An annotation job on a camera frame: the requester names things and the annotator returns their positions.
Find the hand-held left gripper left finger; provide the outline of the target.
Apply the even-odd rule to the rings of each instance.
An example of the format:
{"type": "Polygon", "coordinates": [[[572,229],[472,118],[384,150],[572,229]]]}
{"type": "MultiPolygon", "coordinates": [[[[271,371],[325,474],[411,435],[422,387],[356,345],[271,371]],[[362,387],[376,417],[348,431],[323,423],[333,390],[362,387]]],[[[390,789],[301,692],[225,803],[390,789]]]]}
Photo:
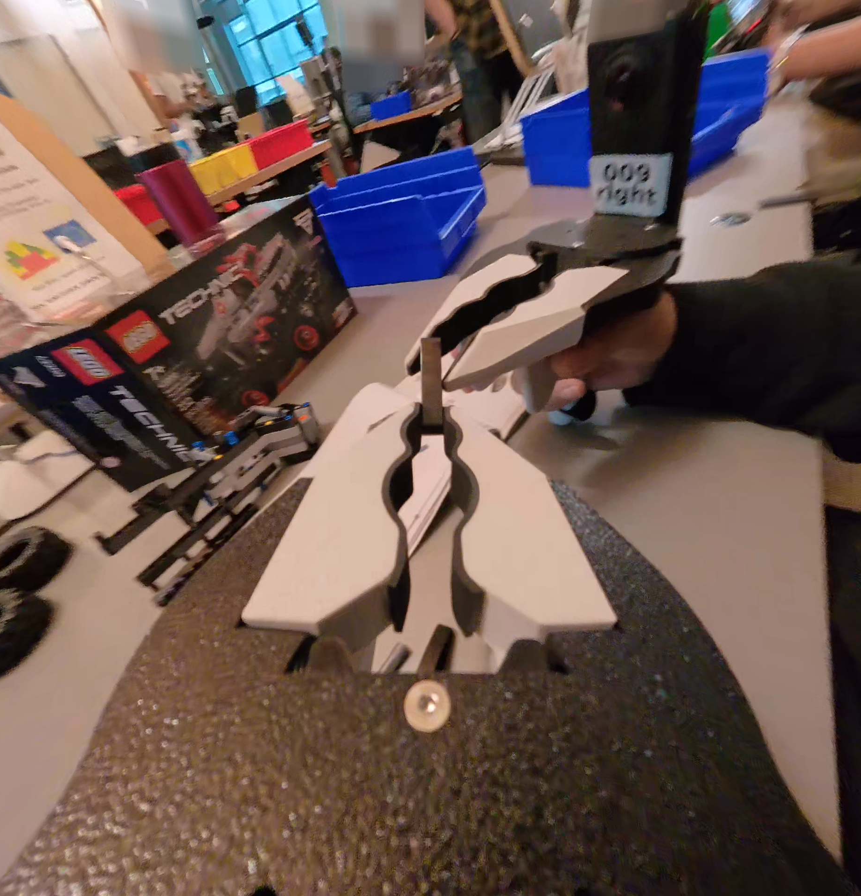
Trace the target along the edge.
{"type": "Polygon", "coordinates": [[[410,602],[405,527],[412,494],[412,404],[319,462],[242,612],[253,629],[337,637],[364,648],[410,602]]]}

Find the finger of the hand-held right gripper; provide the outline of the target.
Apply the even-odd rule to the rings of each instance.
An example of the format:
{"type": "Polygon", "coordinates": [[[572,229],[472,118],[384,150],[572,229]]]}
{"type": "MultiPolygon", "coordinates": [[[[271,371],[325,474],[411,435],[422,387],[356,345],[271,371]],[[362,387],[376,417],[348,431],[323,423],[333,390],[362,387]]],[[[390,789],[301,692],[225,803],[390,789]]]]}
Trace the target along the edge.
{"type": "Polygon", "coordinates": [[[552,253],[508,253],[460,280],[406,356],[405,373],[421,371],[423,339],[438,340],[441,354],[447,355],[485,326],[540,297],[552,279],[552,253]]]}
{"type": "Polygon", "coordinates": [[[528,368],[576,344],[594,300],[627,274],[627,270],[612,266],[574,268],[558,274],[539,296],[481,327],[449,368],[443,389],[485,389],[504,374],[528,368]]]}

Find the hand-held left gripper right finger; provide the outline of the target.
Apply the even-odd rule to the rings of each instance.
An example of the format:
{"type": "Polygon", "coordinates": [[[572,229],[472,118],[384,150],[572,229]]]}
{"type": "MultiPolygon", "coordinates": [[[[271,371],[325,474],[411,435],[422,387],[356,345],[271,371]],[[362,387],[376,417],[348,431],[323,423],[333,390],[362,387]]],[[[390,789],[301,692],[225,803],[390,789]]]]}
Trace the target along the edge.
{"type": "Polygon", "coordinates": [[[450,496],[461,513],[451,603],[491,648],[605,631],[618,618],[547,476],[460,409],[444,409],[450,496]]]}

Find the black curved toy piece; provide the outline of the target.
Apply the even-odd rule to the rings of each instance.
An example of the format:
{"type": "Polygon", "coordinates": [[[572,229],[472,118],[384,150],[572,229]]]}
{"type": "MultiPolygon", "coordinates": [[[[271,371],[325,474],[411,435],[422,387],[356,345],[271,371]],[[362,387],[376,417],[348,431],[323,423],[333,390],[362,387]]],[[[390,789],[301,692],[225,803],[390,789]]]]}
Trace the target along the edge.
{"type": "Polygon", "coordinates": [[[442,351],[440,339],[423,337],[420,344],[422,424],[425,434],[442,434],[444,426],[442,351]]]}

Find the person's right forearm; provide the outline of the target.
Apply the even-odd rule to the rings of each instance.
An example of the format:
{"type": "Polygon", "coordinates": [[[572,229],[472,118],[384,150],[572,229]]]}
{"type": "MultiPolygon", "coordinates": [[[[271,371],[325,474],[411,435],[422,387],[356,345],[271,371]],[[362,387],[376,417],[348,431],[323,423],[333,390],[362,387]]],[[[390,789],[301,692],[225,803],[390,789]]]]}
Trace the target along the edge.
{"type": "Polygon", "coordinates": [[[750,420],[861,463],[861,263],[784,263],[668,287],[677,325],[631,406],[750,420]]]}

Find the grey desk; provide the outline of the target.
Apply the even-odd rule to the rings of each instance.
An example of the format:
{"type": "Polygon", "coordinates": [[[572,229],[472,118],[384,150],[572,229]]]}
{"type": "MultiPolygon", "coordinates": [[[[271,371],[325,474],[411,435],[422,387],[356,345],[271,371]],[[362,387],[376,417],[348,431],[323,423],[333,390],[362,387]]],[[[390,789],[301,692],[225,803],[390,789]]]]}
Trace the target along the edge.
{"type": "MultiPolygon", "coordinates": [[[[757,210],[805,180],[821,125],[801,87],[772,100],[727,162],[686,201],[680,280],[747,275],[806,258],[805,205],[757,210]]],[[[716,637],[750,699],[772,757],[824,845],[840,859],[823,521],[823,454],[804,436],[741,422],[684,421],[634,411],[616,393],[593,422],[616,449],[595,449],[583,426],[541,415],[511,437],[520,454],[576,490],[679,586],[716,637]]],[[[85,476],[38,521],[78,544],[55,582],[56,627],[0,680],[0,875],[69,782],[158,611],[132,574],[175,522],[162,521],[115,557],[90,539],[124,521],[125,497],[85,476]]]]}

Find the person's right hand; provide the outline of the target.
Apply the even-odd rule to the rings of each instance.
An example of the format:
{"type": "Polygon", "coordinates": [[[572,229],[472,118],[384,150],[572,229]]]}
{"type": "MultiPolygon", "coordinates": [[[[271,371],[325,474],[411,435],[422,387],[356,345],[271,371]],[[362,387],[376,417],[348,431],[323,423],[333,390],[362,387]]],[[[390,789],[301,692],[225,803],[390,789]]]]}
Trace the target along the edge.
{"type": "Polygon", "coordinates": [[[677,325],[674,298],[662,291],[651,308],[584,335],[549,358],[556,382],[544,409],[564,409],[588,393],[643,384],[671,347],[677,325]]]}

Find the toy building instruction booklet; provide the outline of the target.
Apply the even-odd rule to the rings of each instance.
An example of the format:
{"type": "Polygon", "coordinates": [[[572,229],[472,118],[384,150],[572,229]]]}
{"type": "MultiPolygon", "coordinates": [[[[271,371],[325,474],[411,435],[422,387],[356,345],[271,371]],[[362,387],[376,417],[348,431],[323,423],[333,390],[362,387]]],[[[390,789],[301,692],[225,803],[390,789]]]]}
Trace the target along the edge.
{"type": "MultiPolygon", "coordinates": [[[[365,386],[349,402],[324,443],[303,469],[302,476],[317,478],[376,423],[419,397],[420,386],[416,376],[403,379],[396,387],[381,384],[365,386]]],[[[460,409],[500,439],[511,435],[526,415],[523,401],[506,376],[484,391],[445,393],[444,404],[460,409]]],[[[409,554],[414,554],[424,539],[448,494],[451,465],[445,456],[440,435],[423,436],[421,451],[414,456],[412,470],[413,494],[399,510],[409,554]]]]}

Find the grey toy chassis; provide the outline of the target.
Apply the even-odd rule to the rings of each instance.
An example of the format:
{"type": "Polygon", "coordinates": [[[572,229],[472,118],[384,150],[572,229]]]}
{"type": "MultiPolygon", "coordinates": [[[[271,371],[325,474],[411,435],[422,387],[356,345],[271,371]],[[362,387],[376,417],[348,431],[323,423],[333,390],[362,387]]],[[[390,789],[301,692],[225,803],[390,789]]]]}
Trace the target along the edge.
{"type": "Polygon", "coordinates": [[[253,406],[210,449],[197,446],[195,466],[178,484],[159,483],[132,504],[133,517],[116,532],[95,535],[105,554],[119,554],[163,518],[185,526],[138,574],[156,606],[172,602],[187,581],[259,512],[268,488],[290,466],[320,448],[312,405],[253,406]]]}

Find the long wooden table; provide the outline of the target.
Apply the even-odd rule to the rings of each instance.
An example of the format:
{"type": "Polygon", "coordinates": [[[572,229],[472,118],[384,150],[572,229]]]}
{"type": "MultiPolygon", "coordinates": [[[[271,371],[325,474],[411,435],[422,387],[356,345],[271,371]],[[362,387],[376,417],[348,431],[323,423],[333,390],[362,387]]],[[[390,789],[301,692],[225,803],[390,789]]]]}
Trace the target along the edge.
{"type": "Polygon", "coordinates": [[[308,162],[326,161],[330,151],[331,144],[328,140],[314,142],[311,149],[302,151],[285,161],[276,163],[271,168],[259,171],[256,175],[223,188],[212,196],[205,196],[206,200],[214,210],[224,210],[228,203],[237,201],[239,196],[245,196],[249,191],[278,179],[281,174],[292,171],[308,162]]]}

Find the red plastic bin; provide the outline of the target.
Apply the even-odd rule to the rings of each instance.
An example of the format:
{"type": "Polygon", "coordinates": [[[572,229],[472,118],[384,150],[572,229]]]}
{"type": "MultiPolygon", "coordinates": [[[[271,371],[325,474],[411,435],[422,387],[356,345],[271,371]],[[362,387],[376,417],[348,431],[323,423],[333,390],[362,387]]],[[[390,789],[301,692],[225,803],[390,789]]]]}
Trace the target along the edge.
{"type": "Polygon", "coordinates": [[[296,120],[246,140],[258,171],[271,168],[314,145],[309,122],[296,120]]]}
{"type": "Polygon", "coordinates": [[[163,218],[145,185],[137,183],[113,191],[116,198],[145,227],[163,218]]]}

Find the black toy set box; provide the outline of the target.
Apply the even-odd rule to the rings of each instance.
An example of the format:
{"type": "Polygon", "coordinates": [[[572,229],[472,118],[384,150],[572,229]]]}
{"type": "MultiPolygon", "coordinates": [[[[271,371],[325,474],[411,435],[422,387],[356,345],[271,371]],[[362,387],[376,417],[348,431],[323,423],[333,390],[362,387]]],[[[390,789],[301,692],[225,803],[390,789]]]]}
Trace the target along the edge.
{"type": "Polygon", "coordinates": [[[99,320],[0,349],[0,389],[133,492],[268,406],[355,315],[308,196],[99,320]]]}

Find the maroon tumbler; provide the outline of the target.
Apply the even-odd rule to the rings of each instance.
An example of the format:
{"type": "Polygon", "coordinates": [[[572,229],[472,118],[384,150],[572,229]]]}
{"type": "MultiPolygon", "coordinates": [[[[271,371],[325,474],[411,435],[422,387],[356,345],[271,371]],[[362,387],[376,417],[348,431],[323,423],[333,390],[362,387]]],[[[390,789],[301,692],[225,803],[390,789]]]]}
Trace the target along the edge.
{"type": "Polygon", "coordinates": [[[169,230],[188,249],[224,239],[222,223],[185,160],[175,159],[137,173],[169,230]]]}

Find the clear bag of toy parts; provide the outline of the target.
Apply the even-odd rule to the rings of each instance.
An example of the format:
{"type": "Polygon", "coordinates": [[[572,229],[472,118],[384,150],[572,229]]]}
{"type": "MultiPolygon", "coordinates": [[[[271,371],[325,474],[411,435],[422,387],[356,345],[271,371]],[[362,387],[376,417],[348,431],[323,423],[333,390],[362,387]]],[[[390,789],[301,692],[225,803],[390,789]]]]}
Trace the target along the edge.
{"type": "Polygon", "coordinates": [[[42,342],[46,337],[88,326],[116,308],[124,296],[112,287],[101,288],[94,297],[84,298],[69,309],[35,311],[25,308],[19,299],[7,297],[0,289],[0,351],[6,344],[42,342]]]}

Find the printed instruction sheet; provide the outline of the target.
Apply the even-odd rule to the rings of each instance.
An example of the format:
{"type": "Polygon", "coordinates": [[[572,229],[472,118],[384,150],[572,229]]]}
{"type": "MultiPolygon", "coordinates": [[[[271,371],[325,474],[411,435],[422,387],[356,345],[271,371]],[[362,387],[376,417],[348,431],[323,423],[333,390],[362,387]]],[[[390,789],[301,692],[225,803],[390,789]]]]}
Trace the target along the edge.
{"type": "Polygon", "coordinates": [[[0,123],[0,289],[62,311],[101,288],[149,285],[142,265],[0,123]]]}

